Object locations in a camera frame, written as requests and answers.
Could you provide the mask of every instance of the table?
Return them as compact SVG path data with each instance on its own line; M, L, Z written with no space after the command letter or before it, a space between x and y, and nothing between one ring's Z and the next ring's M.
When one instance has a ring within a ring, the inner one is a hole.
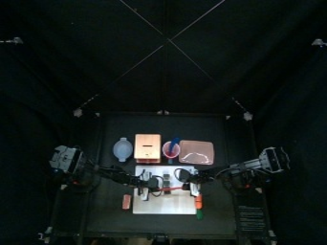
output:
M121 165L135 172L134 157L122 164L113 147L122 137L134 144L134 136L161 134L163 143L174 137L183 140L213 142L215 164L198 169L223 167L257 158L253 125L241 116L102 114L99 118L81 119L70 146L81 145L86 156L105 167ZM134 214L122 210L123 195L134 189L99 178L87 193L59 190L53 218L55 236L149 237L236 239L233 197L221 182L202 186L203 219L185 214Z

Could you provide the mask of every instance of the orange box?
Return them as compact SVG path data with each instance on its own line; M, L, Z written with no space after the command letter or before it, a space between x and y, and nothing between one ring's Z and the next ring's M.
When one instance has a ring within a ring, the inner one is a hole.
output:
M143 164L158 164L162 161L161 134L135 135L134 157Z

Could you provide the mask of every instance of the cable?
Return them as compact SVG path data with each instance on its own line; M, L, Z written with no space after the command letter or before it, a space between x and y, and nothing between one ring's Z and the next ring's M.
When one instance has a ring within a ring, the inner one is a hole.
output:
M240 168L240 167L229 167L229 168L223 169L223 170L219 171L219 173L215 175L215 179L222 175L222 173L225 173L226 171L233 170L233 169L241 169L241 168Z

